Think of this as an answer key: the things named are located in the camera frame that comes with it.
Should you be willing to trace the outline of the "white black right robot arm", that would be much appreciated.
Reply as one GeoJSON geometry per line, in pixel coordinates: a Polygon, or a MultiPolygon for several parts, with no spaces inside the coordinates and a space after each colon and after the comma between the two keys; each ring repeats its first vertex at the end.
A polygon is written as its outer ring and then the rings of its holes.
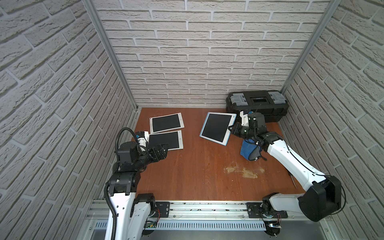
{"type": "Polygon", "coordinates": [[[250,153],[252,160],[262,158],[265,151],[278,160],[298,181],[305,193],[272,193],[263,197],[262,214],[270,218],[278,212],[302,213],[309,220],[318,222],[341,212],[346,205],[346,193],[341,181],[314,168],[275,132],[252,129],[239,123],[228,128],[232,135],[242,138],[256,148],[250,153]]]}

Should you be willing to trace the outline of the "small white drawing tablet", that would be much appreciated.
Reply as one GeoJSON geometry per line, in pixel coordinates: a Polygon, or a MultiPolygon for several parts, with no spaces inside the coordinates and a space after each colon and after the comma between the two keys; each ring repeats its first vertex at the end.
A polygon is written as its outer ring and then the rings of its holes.
{"type": "Polygon", "coordinates": [[[182,129],[184,127],[181,113],[150,118],[151,134],[182,129]]]}

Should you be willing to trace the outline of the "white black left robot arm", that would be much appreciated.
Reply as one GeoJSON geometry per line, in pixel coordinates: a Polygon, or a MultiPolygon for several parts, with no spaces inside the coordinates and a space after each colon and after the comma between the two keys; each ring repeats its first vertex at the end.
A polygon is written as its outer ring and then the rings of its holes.
{"type": "Polygon", "coordinates": [[[118,160],[104,188],[110,209],[107,240],[139,240],[147,228],[158,225],[161,213],[154,194],[137,194],[137,188],[141,173],[149,164],[164,160],[168,148],[168,144],[147,148],[137,142],[127,142],[117,148],[118,160]]]}

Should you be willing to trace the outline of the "blue framed drawing tablet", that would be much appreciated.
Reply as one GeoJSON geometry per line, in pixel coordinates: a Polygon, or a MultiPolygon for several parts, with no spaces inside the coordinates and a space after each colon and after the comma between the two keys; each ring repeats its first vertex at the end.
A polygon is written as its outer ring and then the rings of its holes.
{"type": "Polygon", "coordinates": [[[208,112],[200,137],[226,146],[231,135],[228,127],[235,123],[236,117],[236,114],[208,112]]]}

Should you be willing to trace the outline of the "blue microfiber cloth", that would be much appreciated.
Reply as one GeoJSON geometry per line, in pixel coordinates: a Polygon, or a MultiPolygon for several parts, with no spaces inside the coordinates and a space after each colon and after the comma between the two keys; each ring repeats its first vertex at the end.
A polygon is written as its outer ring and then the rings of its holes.
{"type": "Polygon", "coordinates": [[[248,161],[256,161],[261,157],[261,149],[253,141],[243,140],[240,154],[248,161]]]}

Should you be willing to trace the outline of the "large white drawing tablet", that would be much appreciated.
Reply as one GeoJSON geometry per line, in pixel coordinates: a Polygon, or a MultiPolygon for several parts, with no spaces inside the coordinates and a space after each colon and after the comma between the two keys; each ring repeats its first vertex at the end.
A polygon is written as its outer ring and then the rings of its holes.
{"type": "Polygon", "coordinates": [[[173,131],[167,133],[150,134],[149,147],[156,147],[157,145],[168,144],[168,149],[182,150],[184,148],[182,131],[173,131]]]}

